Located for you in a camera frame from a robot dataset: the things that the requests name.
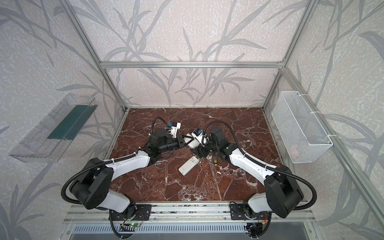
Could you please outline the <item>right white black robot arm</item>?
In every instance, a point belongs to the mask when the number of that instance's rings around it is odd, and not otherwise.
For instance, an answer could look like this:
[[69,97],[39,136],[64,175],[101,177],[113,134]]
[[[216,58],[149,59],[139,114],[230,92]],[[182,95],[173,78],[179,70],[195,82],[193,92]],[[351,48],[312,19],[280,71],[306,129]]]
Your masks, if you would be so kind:
[[311,183],[294,175],[287,166],[269,165],[247,153],[239,147],[238,142],[230,143],[221,128],[211,129],[209,135],[201,129],[195,129],[192,135],[198,142],[193,150],[200,158],[213,154],[243,169],[262,183],[265,192],[254,194],[243,202],[244,214],[248,219],[256,218],[261,212],[286,218],[292,211],[305,210],[316,203],[318,194]]

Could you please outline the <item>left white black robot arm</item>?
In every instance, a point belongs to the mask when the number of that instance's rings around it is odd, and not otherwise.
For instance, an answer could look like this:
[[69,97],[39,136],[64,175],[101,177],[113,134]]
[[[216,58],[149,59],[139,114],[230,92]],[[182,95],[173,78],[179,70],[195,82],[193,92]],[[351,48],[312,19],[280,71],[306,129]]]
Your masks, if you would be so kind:
[[144,147],[130,155],[103,161],[98,158],[89,160],[81,171],[65,182],[61,197],[88,210],[102,208],[123,213],[132,205],[131,200],[111,190],[111,182],[129,172],[153,165],[162,153],[184,148],[194,140],[192,135],[174,136],[172,131],[157,130],[150,135]]

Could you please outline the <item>black yellow screwdriver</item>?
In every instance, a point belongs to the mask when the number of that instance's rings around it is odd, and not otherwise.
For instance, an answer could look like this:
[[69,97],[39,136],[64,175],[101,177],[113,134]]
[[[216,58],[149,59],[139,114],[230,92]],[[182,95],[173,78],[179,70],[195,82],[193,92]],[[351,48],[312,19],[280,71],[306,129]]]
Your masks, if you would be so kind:
[[217,159],[217,155],[215,153],[212,153],[212,162],[213,162],[214,166],[218,165],[218,159]]

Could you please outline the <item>white remote control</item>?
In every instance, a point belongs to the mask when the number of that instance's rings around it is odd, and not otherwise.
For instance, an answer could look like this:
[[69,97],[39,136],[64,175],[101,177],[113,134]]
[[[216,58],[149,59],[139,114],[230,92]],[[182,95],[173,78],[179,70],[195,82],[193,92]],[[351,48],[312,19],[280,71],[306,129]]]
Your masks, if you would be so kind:
[[189,146],[191,149],[194,149],[194,148],[198,147],[199,145],[201,145],[202,138],[203,138],[202,136],[198,136],[198,135],[192,133],[192,134],[187,134],[184,137],[184,141],[185,141],[187,146]]
[[196,156],[192,156],[190,159],[188,159],[180,168],[179,172],[186,176],[198,163],[200,162],[200,159],[198,159]]

